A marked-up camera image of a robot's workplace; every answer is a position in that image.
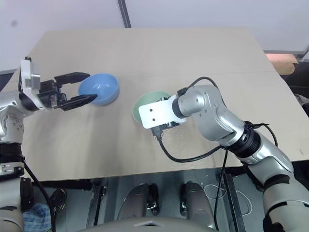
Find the blue bowl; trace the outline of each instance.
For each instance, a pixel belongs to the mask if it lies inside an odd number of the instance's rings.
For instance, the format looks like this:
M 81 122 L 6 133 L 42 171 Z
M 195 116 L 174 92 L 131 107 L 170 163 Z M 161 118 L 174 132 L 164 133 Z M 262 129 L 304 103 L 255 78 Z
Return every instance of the blue bowl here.
M 119 94 L 117 79 L 107 73 L 99 73 L 83 80 L 78 89 L 79 95 L 97 94 L 91 103 L 94 105 L 107 105 L 113 102 Z

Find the white wall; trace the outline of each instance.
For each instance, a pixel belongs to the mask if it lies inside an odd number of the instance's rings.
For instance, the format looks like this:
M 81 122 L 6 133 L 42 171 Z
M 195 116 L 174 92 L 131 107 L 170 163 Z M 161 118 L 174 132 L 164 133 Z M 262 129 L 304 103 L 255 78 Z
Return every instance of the white wall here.
M 264 50 L 305 51 L 309 0 L 126 0 L 132 27 L 247 27 Z
M 117 0 L 1 0 L 0 71 L 17 68 L 48 30 L 121 27 Z

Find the bowl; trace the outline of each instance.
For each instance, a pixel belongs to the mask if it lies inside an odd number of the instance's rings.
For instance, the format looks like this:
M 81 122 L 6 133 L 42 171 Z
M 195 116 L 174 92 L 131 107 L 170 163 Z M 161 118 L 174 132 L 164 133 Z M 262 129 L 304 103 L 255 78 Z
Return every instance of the bowl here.
M 94 105 L 107 105 L 113 102 L 119 94 L 117 79 L 107 73 L 99 73 L 88 77 L 81 82 L 78 89 L 79 95 L 97 94 L 91 103 Z
M 153 91 L 148 92 L 140 96 L 139 100 L 135 103 L 135 106 L 132 111 L 133 118 L 138 123 L 141 123 L 140 113 L 139 113 L 139 107 L 142 105 L 147 105 L 153 102 L 157 102 L 162 97 L 168 98 L 170 95 L 167 92 L 163 91 Z

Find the black cable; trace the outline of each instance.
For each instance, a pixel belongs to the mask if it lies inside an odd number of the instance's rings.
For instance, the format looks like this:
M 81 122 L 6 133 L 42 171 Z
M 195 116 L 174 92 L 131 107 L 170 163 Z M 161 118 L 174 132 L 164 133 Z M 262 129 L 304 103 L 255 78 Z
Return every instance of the black cable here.
M 208 81 L 210 81 L 212 83 L 212 85 L 215 86 L 219 90 L 219 92 L 220 92 L 220 89 L 217 86 L 217 84 L 210 77 L 207 77 L 207 76 L 202 76 L 202 77 L 196 79 L 194 82 L 192 82 L 191 85 L 188 86 L 188 88 L 194 86 L 197 82 L 199 82 L 201 80 L 208 80 Z M 225 102 L 223 101 L 223 97 L 222 97 L 221 92 L 220 92 L 220 95 L 221 95 L 221 99 L 222 99 L 223 104 L 226 106 Z
M 222 146 L 217 146 L 215 147 L 214 149 L 210 150 L 209 152 L 203 154 L 203 155 L 200 155 L 200 156 L 196 156 L 196 157 L 192 157 L 192 158 L 187 158 L 187 159 L 178 159 L 178 158 L 175 158 L 173 156 L 171 156 L 169 154 L 169 152 L 166 150 L 166 148 L 164 147 L 163 143 L 162 143 L 162 140 L 159 140 L 158 139 L 158 142 L 162 148 L 162 150 L 164 151 L 164 153 L 166 154 L 166 156 L 168 158 L 170 158 L 172 161 L 174 162 L 177 162 L 177 163 L 188 163 L 188 162 L 193 162 L 193 161 L 197 161 L 197 160 L 200 160 L 200 159 L 203 159 L 207 156 L 210 156 L 212 155 L 214 152 L 216 152 L 217 150 L 219 150 L 220 148 L 222 148 Z
M 218 190 L 217 190 L 216 203 L 214 204 L 213 219 L 214 219 L 214 224 L 216 226 L 216 230 L 219 230 L 218 222 L 217 222 L 218 199 L 219 199 L 219 194 L 220 194 L 220 190 L 221 190 L 222 177 L 223 177 L 223 173 L 225 171 L 227 153 L 228 153 L 228 150 L 225 151 L 224 161 L 223 161 L 223 165 L 222 165 L 222 169 L 221 169 L 221 175 L 220 175 L 219 185 L 218 185 Z
M 208 80 L 208 81 L 210 81 L 212 83 L 212 85 L 214 85 L 217 89 L 219 89 L 217 84 L 211 78 L 206 77 L 206 76 L 202 76 L 202 77 L 196 79 L 191 85 L 188 86 L 188 88 L 194 86 L 197 82 L 199 82 L 201 80 Z
M 275 133 L 272 131 L 272 129 L 269 127 L 269 124 L 266 124 L 264 122 L 261 122 L 260 124 L 251 124 L 249 125 L 250 127 L 253 127 L 254 129 L 256 128 L 259 128 L 260 126 L 264 126 L 267 128 L 267 130 L 271 133 L 273 139 L 274 139 L 274 142 L 275 142 L 275 146 L 278 147 L 278 141 L 277 141 L 277 138 L 275 136 Z
M 23 160 L 25 170 L 29 173 L 30 177 L 33 179 L 33 181 L 36 183 L 36 185 L 39 187 L 40 191 L 42 192 L 45 200 L 47 201 L 49 212 L 50 212 L 50 220 L 52 224 L 52 232 L 56 232 L 56 222 L 55 222 L 55 214 L 54 214 L 54 207 L 52 201 L 49 199 L 49 196 L 47 192 L 45 191 L 42 184 L 39 182 L 39 180 L 36 178 L 36 176 L 33 174 L 33 172 L 30 170 L 30 168 L 27 166 L 25 160 Z
M 274 142 L 275 142 L 275 146 L 278 146 L 278 141 L 277 141 L 277 138 L 275 136 L 275 133 L 272 131 L 272 129 L 268 126 L 268 124 L 265 124 L 265 123 L 261 123 L 262 126 L 266 127 L 269 132 L 271 133 L 273 139 L 274 139 Z

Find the metal frame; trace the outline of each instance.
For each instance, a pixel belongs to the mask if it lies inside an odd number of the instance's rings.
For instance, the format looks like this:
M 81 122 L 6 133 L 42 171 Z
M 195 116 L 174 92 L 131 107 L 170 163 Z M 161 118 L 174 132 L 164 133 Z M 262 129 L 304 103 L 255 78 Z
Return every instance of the metal frame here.
M 236 232 L 246 232 L 245 225 L 243 223 L 241 210 L 237 198 L 237 193 L 231 174 L 223 174 L 223 180 L 226 187 L 226 193 L 228 196 L 228 202 L 232 214 L 232 219 L 234 222 L 234 227 Z
M 46 188 L 57 188 L 57 189 L 81 189 L 81 190 L 91 190 L 92 180 L 57 180 L 57 181 L 40 181 L 43 187 Z
M 119 178 L 109 177 L 107 183 L 107 191 L 102 201 L 102 208 L 104 210 L 104 220 L 103 223 L 116 220 L 116 199 L 118 192 Z
M 94 182 L 86 228 L 93 227 L 98 224 L 98 216 L 100 213 L 101 201 L 102 201 L 102 197 L 106 193 L 106 188 L 107 188 L 103 182 L 104 180 L 102 182 L 100 180 L 97 180 L 96 182 Z
M 118 5 L 122 16 L 122 20 L 124 21 L 125 28 L 131 28 L 130 18 L 127 13 L 125 0 L 118 0 Z

